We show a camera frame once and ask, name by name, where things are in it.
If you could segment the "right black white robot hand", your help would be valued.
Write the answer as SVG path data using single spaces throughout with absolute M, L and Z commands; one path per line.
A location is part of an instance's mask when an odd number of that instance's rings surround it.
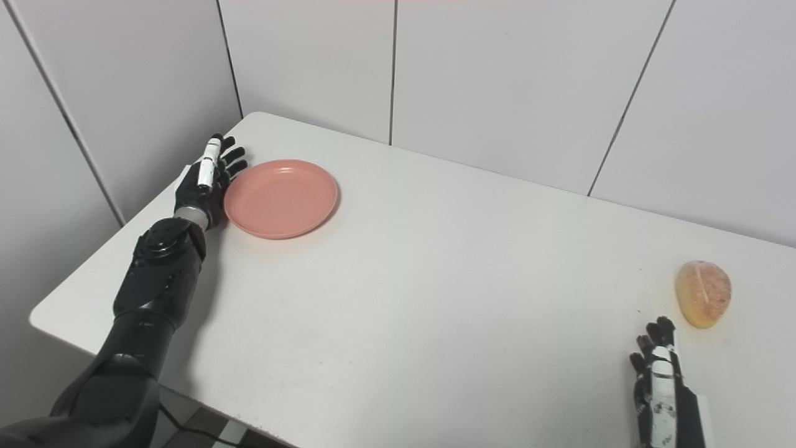
M 629 354 L 639 447 L 709 446 L 708 420 L 699 396 L 685 385 L 675 330 L 668 317 L 649 322 L 636 338 L 639 351 Z

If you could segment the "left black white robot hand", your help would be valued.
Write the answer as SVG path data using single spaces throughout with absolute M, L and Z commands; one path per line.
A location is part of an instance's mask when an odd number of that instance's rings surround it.
M 212 135 L 177 185 L 175 216 L 196 222 L 203 230 L 218 227 L 225 217 L 228 188 L 248 167 L 246 150 L 233 136 Z

